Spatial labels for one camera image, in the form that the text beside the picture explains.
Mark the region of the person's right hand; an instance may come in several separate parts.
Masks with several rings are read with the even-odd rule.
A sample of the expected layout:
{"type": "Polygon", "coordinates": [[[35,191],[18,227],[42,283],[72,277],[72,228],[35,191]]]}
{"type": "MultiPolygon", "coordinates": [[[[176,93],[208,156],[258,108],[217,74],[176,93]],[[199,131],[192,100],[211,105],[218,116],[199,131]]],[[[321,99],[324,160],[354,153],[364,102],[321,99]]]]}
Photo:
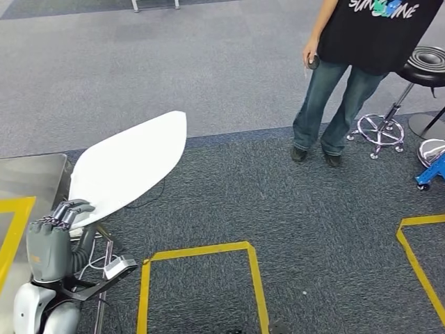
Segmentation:
{"type": "Polygon", "coordinates": [[[302,50],[302,62],[307,68],[312,69],[317,54],[318,36],[311,36],[302,50]]]}

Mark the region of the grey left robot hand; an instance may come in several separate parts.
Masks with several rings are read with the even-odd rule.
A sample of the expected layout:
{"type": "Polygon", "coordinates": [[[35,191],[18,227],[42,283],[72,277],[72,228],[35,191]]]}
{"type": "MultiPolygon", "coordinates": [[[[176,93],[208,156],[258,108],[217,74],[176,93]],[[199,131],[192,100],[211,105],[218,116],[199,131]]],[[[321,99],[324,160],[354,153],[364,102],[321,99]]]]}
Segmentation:
{"type": "Polygon", "coordinates": [[[26,254],[33,279],[53,283],[85,267],[92,253],[96,227],[84,229],[75,248],[72,247],[70,228],[78,215],[94,210],[86,200],[67,200],[47,216],[28,224],[26,254]]]}

